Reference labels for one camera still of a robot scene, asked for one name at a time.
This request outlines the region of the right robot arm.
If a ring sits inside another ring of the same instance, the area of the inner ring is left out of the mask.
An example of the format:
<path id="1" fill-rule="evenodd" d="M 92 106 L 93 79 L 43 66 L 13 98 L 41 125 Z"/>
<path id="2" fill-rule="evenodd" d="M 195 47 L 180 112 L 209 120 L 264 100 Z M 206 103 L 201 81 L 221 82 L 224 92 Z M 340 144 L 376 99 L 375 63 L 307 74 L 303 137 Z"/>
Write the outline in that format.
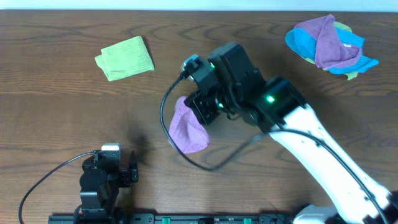
<path id="1" fill-rule="evenodd" d="M 345 153 L 288 80 L 265 80 L 241 45 L 228 43 L 207 58 L 192 55 L 182 72 L 197 84 L 185 104 L 199 123 L 208 125 L 222 112 L 240 116 L 290 151 L 328 194 L 332 206 L 309 205 L 295 223 L 397 222 L 397 194 Z"/>

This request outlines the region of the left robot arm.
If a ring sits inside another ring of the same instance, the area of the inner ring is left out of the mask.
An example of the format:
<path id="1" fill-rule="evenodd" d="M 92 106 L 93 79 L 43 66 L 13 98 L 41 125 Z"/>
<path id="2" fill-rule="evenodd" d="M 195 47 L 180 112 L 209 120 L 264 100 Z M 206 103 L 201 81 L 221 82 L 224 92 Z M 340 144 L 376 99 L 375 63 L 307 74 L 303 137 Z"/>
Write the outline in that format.
<path id="1" fill-rule="evenodd" d="M 128 188 L 139 180 L 134 152 L 125 169 L 119 167 L 119 151 L 94 151 L 83 162 L 80 177 L 81 205 L 73 214 L 73 223 L 129 223 L 131 217 L 116 207 L 120 188 Z"/>

